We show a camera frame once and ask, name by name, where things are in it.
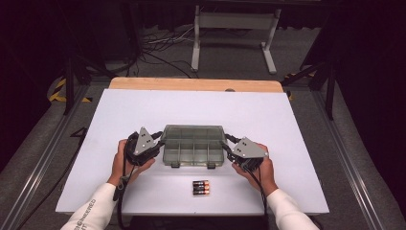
white metal stand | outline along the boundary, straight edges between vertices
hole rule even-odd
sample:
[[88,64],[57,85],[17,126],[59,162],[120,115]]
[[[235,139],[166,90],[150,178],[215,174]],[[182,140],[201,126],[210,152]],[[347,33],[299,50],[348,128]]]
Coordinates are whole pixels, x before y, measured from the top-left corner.
[[261,47],[269,73],[276,74],[277,69],[269,48],[278,25],[280,14],[281,10],[275,10],[275,13],[268,14],[202,12],[199,6],[196,6],[194,14],[192,71],[197,72],[199,68],[200,28],[233,28],[269,31],[268,39],[266,42],[261,43]]

long-sleeve shirt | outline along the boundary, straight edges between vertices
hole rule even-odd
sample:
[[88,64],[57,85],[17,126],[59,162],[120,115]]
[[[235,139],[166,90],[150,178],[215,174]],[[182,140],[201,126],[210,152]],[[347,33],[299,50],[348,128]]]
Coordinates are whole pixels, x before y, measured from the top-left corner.
[[[113,195],[116,187],[105,183],[93,193],[90,200],[82,205],[63,225],[62,230],[99,230],[104,229],[111,219],[116,201]],[[311,219],[302,213],[296,201],[281,189],[274,191],[267,198],[278,228],[281,230],[315,230],[318,229]]]

green translucent box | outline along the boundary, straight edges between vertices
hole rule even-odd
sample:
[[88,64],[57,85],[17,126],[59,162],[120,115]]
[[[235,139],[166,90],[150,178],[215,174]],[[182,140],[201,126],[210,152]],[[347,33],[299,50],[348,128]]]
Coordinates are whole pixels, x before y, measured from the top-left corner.
[[221,143],[227,142],[222,126],[167,125],[161,141],[165,142],[164,163],[167,166],[205,166],[214,169],[223,165]]

aa battery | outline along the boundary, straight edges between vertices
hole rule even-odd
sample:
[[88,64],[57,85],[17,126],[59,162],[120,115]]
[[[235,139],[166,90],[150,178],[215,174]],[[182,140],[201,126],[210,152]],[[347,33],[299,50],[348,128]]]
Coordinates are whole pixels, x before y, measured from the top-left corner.
[[193,195],[209,195],[210,194],[210,184],[209,180],[198,180],[193,181]]

white tabletop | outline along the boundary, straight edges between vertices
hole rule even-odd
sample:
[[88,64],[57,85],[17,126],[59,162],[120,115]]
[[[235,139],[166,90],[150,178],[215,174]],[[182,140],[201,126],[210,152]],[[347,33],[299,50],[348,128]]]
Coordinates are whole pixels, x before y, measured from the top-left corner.
[[[276,181],[308,214],[328,207],[290,103],[284,93],[153,91],[106,89],[95,112],[56,211],[73,213],[111,173],[119,140],[145,127],[223,126],[269,148]],[[193,196],[192,182],[209,180],[210,195]],[[262,215],[259,192],[235,173],[231,162],[215,170],[173,169],[163,162],[163,148],[152,167],[127,187],[123,213],[166,216]]]

